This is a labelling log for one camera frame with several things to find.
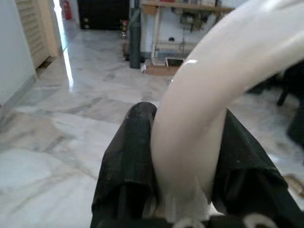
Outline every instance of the gray veined marble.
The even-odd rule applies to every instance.
[[[40,72],[1,123],[0,227],[89,227],[101,160],[124,115],[140,101],[158,106],[171,81],[130,69],[117,32],[77,31],[66,51],[69,61]],[[303,151],[285,135],[298,104],[289,96],[276,107],[278,93],[245,95],[230,109],[282,173],[304,180]]]

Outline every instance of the dark doorway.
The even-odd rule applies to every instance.
[[[129,0],[78,0],[81,29],[120,29],[129,18]]]

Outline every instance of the hallway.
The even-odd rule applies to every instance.
[[[118,32],[73,32],[63,56],[39,72],[0,125],[0,227],[89,227],[105,149],[128,109],[158,106],[171,81],[130,69]],[[285,135],[297,101],[278,108],[278,94],[244,95],[231,111],[283,174],[304,178],[303,151]]]

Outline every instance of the red fire extinguisher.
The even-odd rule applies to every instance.
[[[63,12],[66,20],[72,19],[72,11],[70,7],[70,3],[67,0],[62,1]]]

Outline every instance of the white tube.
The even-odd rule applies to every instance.
[[[304,58],[303,21],[303,0],[250,0],[221,20],[186,59],[152,129],[161,196],[157,216],[171,222],[208,216],[226,107]]]

